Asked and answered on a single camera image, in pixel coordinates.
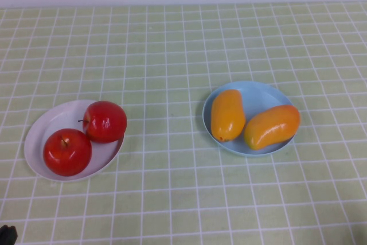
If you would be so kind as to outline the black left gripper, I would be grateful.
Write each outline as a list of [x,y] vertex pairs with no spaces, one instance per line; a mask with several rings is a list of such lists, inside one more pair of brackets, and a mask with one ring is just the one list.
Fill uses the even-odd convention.
[[17,238],[15,226],[3,225],[0,228],[0,245],[15,245]]

